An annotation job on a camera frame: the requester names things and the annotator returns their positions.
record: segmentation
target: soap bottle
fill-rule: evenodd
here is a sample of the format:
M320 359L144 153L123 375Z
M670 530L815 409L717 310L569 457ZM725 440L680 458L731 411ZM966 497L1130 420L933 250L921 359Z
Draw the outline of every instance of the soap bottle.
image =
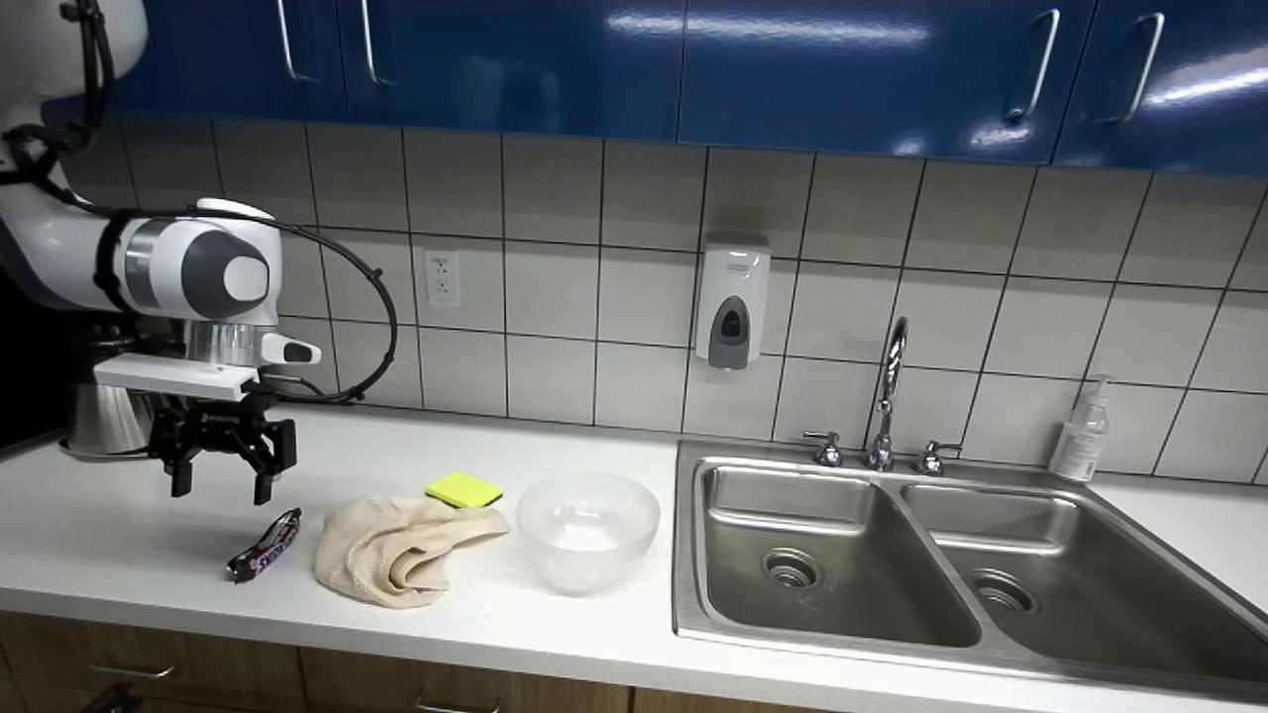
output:
M1061 440L1053 448L1050 471L1075 482L1089 482L1099 477L1103 450L1111 440L1111 394L1107 375L1099 375L1061 420Z

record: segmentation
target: backsplash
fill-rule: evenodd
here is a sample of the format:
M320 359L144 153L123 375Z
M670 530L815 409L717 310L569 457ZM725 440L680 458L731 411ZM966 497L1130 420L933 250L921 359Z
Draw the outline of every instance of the backsplash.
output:
M904 450L1045 462L1111 372L1107 471L1268 482L1266 182L296 122L127 122L69 174L101 201L226 193L346 239L402 306L374 404L860 445L904 312ZM777 255L749 372L688 358L713 231ZM385 349L370 287L305 243L283 312L326 343L326 390Z

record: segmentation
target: white countertop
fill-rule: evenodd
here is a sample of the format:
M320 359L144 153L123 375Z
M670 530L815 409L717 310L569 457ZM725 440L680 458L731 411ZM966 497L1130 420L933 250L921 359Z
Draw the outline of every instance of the white countertop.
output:
M249 643L354 650L579 681L617 681L813 710L1251 710L1053 676L962 672L672 639L670 506L672 445L551 428L437 423L375 411L291 411L303 462L268 506L249 506L249 471L226 457L194 462L194 497L167 501L157 462L75 462L54 448L0 458L0 611L192 629ZM451 590L428 611L374 611L308 574L320 519L370 497L420 497L443 471L474 471L517 501L544 477L617 471L667 506L641 571L600 600L536 584L517 536L459 549ZM1099 493L1268 611L1268 493L1153 486ZM222 564L283 506L305 530L256 584L230 588Z

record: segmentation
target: plastic bowl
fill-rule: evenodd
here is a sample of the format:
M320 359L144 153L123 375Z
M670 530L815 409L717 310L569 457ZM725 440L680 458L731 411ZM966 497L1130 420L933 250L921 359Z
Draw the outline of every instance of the plastic bowl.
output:
M662 506L624 477L558 477L531 486L517 519L551 590L600 596L641 564Z

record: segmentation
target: folded towel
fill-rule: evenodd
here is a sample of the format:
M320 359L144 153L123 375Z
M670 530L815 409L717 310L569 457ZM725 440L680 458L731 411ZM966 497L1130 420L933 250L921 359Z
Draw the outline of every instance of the folded towel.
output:
M407 611L443 596L443 557L506 536L498 511L451 511L437 501L366 501L328 516L312 574L358 604Z

